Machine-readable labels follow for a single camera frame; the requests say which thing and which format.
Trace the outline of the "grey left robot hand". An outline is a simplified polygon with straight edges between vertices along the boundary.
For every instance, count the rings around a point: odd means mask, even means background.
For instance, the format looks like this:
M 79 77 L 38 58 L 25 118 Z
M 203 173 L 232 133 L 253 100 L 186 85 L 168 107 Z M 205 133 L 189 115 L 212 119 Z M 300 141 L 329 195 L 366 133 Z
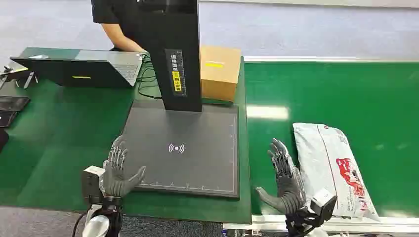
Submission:
M 105 172 L 102 176 L 102 192 L 105 196 L 123 198 L 144 179 L 146 166 L 139 167 L 130 178 L 124 177 L 127 154 L 125 140 L 120 135 L 113 141 L 108 157 L 103 162 Z

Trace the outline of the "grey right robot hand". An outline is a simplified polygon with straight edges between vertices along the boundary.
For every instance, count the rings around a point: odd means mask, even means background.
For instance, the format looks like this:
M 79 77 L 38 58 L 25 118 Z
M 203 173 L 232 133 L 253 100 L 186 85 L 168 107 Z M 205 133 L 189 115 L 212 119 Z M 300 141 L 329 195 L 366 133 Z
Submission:
M 263 187 L 256 187 L 259 198 L 282 214 L 293 214 L 305 205 L 305 191 L 301 174 L 287 147 L 273 138 L 267 151 L 275 171 L 277 195 L 270 195 Z

